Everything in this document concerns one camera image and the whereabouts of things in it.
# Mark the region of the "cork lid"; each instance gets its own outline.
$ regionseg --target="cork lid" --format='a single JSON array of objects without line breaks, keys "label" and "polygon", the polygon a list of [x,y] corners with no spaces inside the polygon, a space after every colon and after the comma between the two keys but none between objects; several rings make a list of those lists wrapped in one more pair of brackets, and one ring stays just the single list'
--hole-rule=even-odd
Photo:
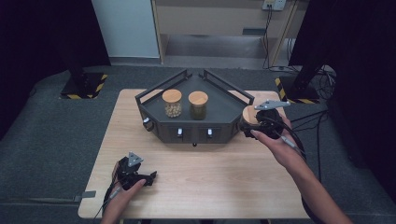
[{"label": "cork lid", "polygon": [[257,110],[254,109],[253,105],[246,106],[244,111],[242,112],[242,118],[244,118],[244,120],[250,124],[259,123],[256,119],[256,115],[257,115]]},{"label": "cork lid", "polygon": [[167,90],[163,93],[163,99],[167,103],[176,103],[181,99],[181,92],[178,90]]},{"label": "cork lid", "polygon": [[203,91],[193,91],[189,95],[189,101],[193,105],[204,105],[207,102],[208,96]]}]

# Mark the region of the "yellow and black hazard tape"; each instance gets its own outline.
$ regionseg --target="yellow and black hazard tape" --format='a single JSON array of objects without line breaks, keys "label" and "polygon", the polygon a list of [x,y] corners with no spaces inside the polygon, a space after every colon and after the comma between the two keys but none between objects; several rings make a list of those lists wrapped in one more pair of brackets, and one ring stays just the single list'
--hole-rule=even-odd
[{"label": "yellow and black hazard tape", "polygon": [[96,91],[91,94],[61,94],[62,99],[72,99],[72,100],[78,100],[78,99],[94,99],[99,95],[100,90],[103,88],[103,85],[105,84],[105,81],[107,79],[107,75],[102,75],[102,78],[100,79],[98,86],[96,87]]},{"label": "yellow and black hazard tape", "polygon": [[294,104],[320,104],[320,100],[318,99],[292,99],[288,98],[286,95],[285,89],[283,88],[282,83],[280,82],[279,78],[275,79],[275,83],[277,86],[277,89],[279,90],[279,97],[281,101],[289,101]]}]

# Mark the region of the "human arm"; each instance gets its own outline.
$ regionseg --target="human arm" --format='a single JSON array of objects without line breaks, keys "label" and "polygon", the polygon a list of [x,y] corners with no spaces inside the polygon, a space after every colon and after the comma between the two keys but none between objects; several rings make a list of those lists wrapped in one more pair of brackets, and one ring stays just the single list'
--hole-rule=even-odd
[{"label": "human arm", "polygon": [[[116,163],[114,167],[113,175],[115,174],[119,164]],[[135,183],[130,189],[124,190],[118,182],[118,179],[115,179],[115,185],[113,190],[111,190],[111,194],[113,194],[116,190],[119,190],[117,195],[111,199],[111,201],[107,204],[106,210],[102,216],[101,224],[113,224],[116,223],[117,220],[120,218],[122,212],[128,206],[129,201],[136,195],[136,193],[142,189],[142,187],[146,183],[146,179],[141,179],[137,183]]]},{"label": "human arm", "polygon": [[[282,119],[285,124],[291,127],[288,119],[284,117]],[[306,204],[320,220],[324,223],[352,223],[317,180],[314,173],[296,150],[289,147],[280,138],[272,139],[257,131],[252,131],[251,133],[265,144],[274,154],[276,160],[286,168]],[[284,130],[282,135],[296,145],[288,131]]]}]

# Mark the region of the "power outlet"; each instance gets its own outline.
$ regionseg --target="power outlet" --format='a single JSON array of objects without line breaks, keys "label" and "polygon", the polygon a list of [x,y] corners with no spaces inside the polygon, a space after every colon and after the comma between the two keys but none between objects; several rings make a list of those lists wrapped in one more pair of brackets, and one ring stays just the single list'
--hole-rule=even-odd
[{"label": "power outlet", "polygon": [[264,0],[262,4],[262,10],[269,10],[269,6],[273,11],[281,11],[285,8],[287,0]]}]

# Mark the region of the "white cabinet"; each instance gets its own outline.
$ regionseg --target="white cabinet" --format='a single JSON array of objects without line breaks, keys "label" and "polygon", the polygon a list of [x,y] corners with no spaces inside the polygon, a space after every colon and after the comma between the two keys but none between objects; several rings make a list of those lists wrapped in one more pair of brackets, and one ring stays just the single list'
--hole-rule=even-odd
[{"label": "white cabinet", "polygon": [[109,57],[160,58],[150,0],[92,0]]}]

